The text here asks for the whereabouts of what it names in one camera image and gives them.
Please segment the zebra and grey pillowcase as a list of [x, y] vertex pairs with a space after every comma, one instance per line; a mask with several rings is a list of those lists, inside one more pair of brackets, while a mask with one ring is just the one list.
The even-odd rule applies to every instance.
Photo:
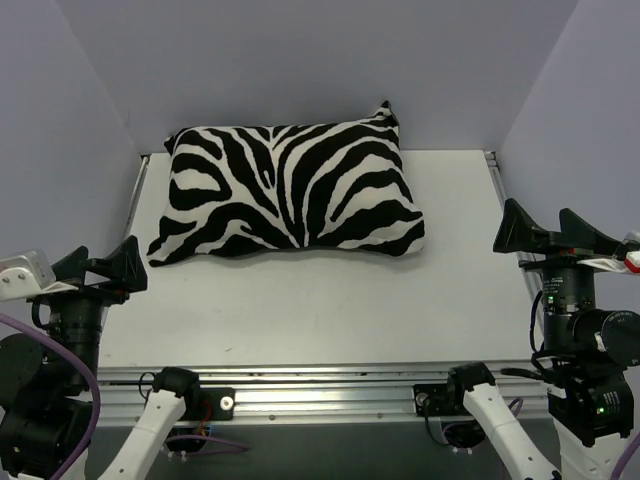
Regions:
[[168, 200], [147, 250], [154, 267], [307, 249], [404, 257], [425, 246], [389, 102], [337, 123], [187, 127], [164, 145]]

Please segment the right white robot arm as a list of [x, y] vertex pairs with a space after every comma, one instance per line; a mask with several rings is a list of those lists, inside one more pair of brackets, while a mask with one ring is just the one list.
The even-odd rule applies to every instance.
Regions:
[[533, 310], [543, 314], [543, 341], [533, 347], [532, 369], [508, 373], [545, 386], [561, 464], [540, 452], [485, 364], [450, 369], [444, 400], [473, 417], [514, 479], [618, 479], [639, 446], [624, 376], [639, 364], [639, 315], [597, 307], [594, 276], [638, 275], [639, 234], [616, 240], [569, 208], [559, 224], [557, 231], [542, 228], [509, 198], [493, 250], [536, 257], [519, 266], [541, 280]]

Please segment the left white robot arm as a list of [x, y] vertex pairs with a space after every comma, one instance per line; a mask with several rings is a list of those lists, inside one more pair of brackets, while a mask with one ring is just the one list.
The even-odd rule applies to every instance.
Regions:
[[11, 479], [82, 479], [101, 411], [97, 381], [106, 309], [148, 287], [138, 239], [104, 258], [81, 246], [56, 263], [38, 250], [1, 261], [1, 299], [24, 300], [1, 341], [1, 467]]

